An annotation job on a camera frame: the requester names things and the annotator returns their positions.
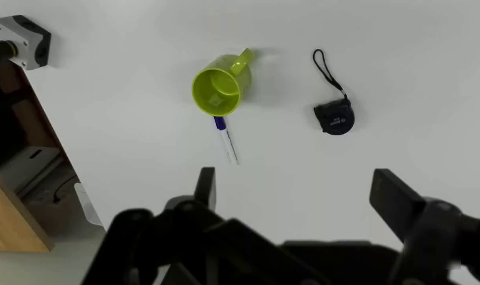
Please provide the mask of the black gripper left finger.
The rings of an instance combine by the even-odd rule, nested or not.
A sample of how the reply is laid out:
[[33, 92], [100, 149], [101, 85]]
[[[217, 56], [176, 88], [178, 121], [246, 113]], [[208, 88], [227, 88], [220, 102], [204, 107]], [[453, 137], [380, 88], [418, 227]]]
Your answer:
[[212, 167], [206, 167], [200, 172], [193, 197], [206, 208], [216, 210], [216, 170]]

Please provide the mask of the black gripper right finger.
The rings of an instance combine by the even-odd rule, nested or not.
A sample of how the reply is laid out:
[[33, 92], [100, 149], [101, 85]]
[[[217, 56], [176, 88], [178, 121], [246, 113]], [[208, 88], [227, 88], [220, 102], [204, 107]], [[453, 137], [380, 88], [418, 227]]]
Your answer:
[[369, 205], [396, 238], [406, 241], [423, 213], [426, 200], [391, 170], [379, 168], [372, 176]]

